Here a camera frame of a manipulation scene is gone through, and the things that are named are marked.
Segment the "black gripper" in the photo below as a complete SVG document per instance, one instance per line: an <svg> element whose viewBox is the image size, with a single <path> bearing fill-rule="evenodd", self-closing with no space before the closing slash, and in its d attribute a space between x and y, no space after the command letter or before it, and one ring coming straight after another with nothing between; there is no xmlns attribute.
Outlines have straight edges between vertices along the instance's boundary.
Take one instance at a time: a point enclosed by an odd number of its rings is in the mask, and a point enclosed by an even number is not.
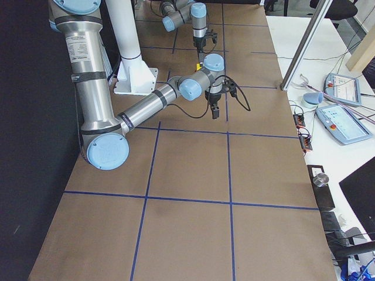
<svg viewBox="0 0 375 281"><path fill-rule="evenodd" d="M212 93L210 91L205 91L205 99L209 103L209 107L212 112L212 119L217 119L220 116L220 108L217 106L218 101L220 100L222 92Z"/></svg>
<svg viewBox="0 0 375 281"><path fill-rule="evenodd" d="M199 62L204 60L204 47L206 46L206 37L193 37L193 45L197 49Z"/></svg>

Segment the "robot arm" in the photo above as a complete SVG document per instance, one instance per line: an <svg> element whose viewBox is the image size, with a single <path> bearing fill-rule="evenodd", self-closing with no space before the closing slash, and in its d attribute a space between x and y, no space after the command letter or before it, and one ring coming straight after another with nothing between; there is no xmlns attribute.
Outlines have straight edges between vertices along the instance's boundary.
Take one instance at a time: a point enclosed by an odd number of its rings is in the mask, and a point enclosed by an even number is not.
<svg viewBox="0 0 375 281"><path fill-rule="evenodd" d="M220 97L224 59L200 58L201 68L190 76L174 76L156 86L158 70L142 59L130 1L106 6L120 53L120 68L109 86L109 61L100 31L100 1L50 1L50 25L64 34L84 122L79 126L85 158L101 170L121 166L129 154L126 134L165 109L179 97L192 101L206 94L210 104Z"/></svg>
<svg viewBox="0 0 375 281"><path fill-rule="evenodd" d="M203 49L208 35L206 4L196 1L161 1L159 11L167 32L186 23L192 23L193 45L197 49L200 66L203 65Z"/></svg>

